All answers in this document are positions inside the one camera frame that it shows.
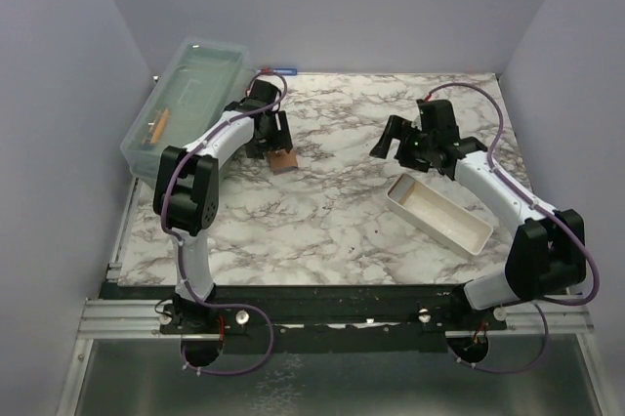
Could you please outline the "tan leather card holder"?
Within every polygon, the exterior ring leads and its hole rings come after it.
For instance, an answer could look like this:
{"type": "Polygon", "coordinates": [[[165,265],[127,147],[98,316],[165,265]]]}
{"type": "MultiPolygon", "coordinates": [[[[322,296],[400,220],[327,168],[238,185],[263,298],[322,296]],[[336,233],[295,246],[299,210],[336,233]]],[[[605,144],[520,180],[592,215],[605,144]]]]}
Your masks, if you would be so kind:
{"type": "Polygon", "coordinates": [[[271,151],[267,154],[270,169],[274,175],[281,175],[299,168],[297,154],[294,149],[271,151]]]}

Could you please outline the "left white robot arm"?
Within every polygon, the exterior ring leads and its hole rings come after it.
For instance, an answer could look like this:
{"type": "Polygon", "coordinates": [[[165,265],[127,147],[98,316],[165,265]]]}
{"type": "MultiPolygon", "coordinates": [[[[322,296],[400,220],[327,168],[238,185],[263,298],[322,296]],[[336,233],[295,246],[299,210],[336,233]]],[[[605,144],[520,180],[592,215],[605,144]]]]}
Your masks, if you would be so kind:
{"type": "Polygon", "coordinates": [[[242,100],[228,104],[217,122],[185,146],[167,146],[161,153],[152,202],[161,228],[176,248],[178,284],[175,293],[189,301],[183,321],[196,333],[209,331],[217,318],[207,303],[215,283],[208,253],[208,229],[219,210],[220,173],[236,152],[262,159],[271,152],[293,149],[280,88],[255,76],[242,100]]]}

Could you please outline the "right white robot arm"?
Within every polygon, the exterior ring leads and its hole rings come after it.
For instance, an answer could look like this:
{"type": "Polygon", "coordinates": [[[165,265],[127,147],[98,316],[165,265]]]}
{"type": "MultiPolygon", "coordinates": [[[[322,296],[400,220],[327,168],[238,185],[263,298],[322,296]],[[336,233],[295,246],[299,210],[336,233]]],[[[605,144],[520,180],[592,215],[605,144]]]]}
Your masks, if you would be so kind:
{"type": "Polygon", "coordinates": [[[400,166],[423,173],[435,169],[460,184],[513,238],[503,269],[455,288],[451,322],[469,330],[482,322],[484,310],[527,303],[581,283],[587,274],[581,216],[535,197],[494,161],[485,144],[462,137],[451,102],[421,101],[418,108],[418,123],[390,116],[370,156],[386,158],[397,141],[400,166]]]}

